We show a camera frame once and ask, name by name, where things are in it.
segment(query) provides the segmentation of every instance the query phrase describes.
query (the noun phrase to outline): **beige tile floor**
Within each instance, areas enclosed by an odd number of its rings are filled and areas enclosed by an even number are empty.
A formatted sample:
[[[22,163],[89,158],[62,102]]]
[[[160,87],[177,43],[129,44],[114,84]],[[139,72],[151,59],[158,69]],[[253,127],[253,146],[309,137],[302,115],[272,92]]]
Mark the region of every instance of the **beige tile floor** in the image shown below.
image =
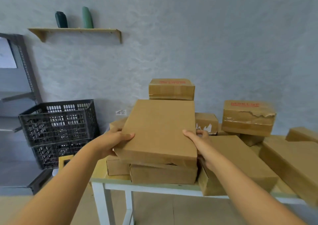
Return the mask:
[[[32,197],[0,197],[0,225],[5,224]],[[112,191],[117,225],[126,212],[125,193]],[[134,193],[137,225],[246,224],[230,200],[153,193]],[[99,225],[93,191],[87,187],[72,225]]]

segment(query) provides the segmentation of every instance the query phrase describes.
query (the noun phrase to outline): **person's left arm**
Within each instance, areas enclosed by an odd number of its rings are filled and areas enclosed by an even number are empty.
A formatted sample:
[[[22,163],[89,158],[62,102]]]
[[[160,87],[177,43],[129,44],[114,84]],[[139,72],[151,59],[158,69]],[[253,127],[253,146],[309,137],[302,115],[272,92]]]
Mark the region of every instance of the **person's left arm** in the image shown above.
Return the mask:
[[[71,161],[19,212],[10,225],[69,225],[96,163],[134,134],[114,128],[86,144]]]

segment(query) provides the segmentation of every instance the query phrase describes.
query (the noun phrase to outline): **white torn paper on box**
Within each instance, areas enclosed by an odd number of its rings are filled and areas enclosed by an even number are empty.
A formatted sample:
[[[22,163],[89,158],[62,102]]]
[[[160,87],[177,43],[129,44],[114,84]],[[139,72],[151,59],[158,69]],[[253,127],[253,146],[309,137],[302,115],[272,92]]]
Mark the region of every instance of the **white torn paper on box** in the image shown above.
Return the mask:
[[[17,68],[9,42],[0,37],[0,68]]]
[[[208,131],[209,133],[211,133],[211,129],[212,129],[212,124],[209,124],[208,127],[204,127],[204,128],[203,128],[203,130],[206,130],[206,131]]]
[[[126,109],[123,109],[123,110],[119,110],[119,111],[116,111],[116,115],[127,115],[127,110]]]

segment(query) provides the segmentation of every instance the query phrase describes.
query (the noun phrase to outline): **white table leg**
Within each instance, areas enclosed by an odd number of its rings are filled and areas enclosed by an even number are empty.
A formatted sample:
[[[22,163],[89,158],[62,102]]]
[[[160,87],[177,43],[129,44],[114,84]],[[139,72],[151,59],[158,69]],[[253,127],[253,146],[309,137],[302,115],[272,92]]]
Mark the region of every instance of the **white table leg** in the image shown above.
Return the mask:
[[[124,221],[123,225],[134,225],[134,205],[133,205],[133,192],[125,191],[126,195],[126,215],[129,216],[131,214],[131,219],[128,221]]]
[[[115,225],[115,216],[110,190],[105,190],[103,183],[92,182],[92,187],[100,224]]]

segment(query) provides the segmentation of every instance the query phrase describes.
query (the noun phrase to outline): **person's left hand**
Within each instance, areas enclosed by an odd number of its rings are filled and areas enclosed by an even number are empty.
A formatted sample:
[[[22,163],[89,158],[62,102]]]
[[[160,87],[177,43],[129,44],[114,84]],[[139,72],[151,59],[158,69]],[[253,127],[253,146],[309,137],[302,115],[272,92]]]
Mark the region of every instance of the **person's left hand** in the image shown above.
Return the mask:
[[[110,131],[98,136],[92,140],[91,147],[97,152],[98,159],[103,159],[109,155],[116,155],[113,147],[123,140],[130,140],[135,136],[132,134],[124,134],[121,129],[112,128]]]

